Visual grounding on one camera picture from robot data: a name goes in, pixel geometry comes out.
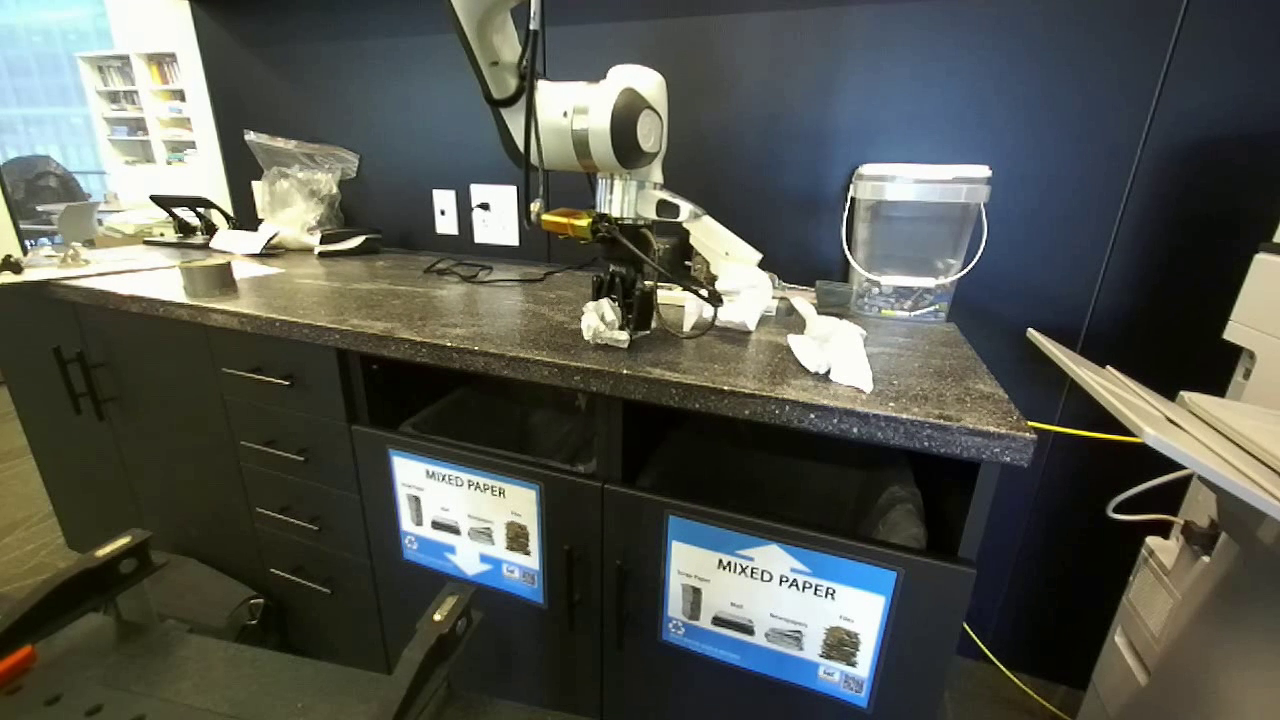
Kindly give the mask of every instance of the white plastic bin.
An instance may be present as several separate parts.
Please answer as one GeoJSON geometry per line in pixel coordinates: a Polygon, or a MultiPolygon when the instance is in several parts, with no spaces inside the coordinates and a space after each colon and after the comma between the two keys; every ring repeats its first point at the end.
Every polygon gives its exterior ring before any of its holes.
{"type": "Polygon", "coordinates": [[[859,162],[839,221],[852,315],[948,321],[989,248],[989,199],[989,162],[859,162]]]}

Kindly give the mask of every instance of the plastic bag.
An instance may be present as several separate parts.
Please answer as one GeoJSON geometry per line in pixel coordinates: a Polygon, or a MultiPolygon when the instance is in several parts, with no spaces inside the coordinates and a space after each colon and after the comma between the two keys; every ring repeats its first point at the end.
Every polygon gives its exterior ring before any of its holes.
{"type": "Polygon", "coordinates": [[[280,248],[317,248],[319,230],[343,222],[339,181],[361,172],[361,155],[337,145],[305,145],[266,133],[243,133],[246,151],[262,169],[253,181],[253,204],[280,248]]]}

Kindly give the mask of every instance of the granite countertop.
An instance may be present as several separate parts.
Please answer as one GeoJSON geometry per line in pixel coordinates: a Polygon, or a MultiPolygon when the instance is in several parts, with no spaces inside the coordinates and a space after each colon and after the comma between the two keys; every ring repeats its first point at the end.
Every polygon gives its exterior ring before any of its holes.
{"type": "Polygon", "coordinates": [[[416,360],[508,380],[582,388],[616,399],[759,419],[912,453],[1027,465],[1037,435],[951,323],[867,332],[874,390],[806,376],[788,332],[645,337],[629,352],[576,332],[582,273],[543,282],[462,282],[425,277],[426,255],[234,260],[230,291],[189,296],[174,268],[55,282],[94,308],[283,337],[362,354],[416,360]]]}

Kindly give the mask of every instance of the wall outlet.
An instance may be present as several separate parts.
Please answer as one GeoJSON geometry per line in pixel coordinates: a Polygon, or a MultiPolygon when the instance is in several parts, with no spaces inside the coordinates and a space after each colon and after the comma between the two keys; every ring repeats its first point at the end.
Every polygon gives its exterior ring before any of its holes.
{"type": "Polygon", "coordinates": [[[470,241],[520,248],[520,191],[515,184],[467,184],[470,241]]]}
{"type": "Polygon", "coordinates": [[[433,229],[436,236],[461,236],[455,189],[433,189],[433,229]]]}

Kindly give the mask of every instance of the blue sign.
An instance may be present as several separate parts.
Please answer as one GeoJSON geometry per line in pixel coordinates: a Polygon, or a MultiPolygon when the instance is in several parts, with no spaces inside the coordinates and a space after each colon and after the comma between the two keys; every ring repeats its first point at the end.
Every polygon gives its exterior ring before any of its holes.
{"type": "Polygon", "coordinates": [[[392,447],[399,555],[543,605],[540,487],[392,447]]]}
{"type": "Polygon", "coordinates": [[[867,709],[895,570],[666,515],[665,638],[867,709]]]}

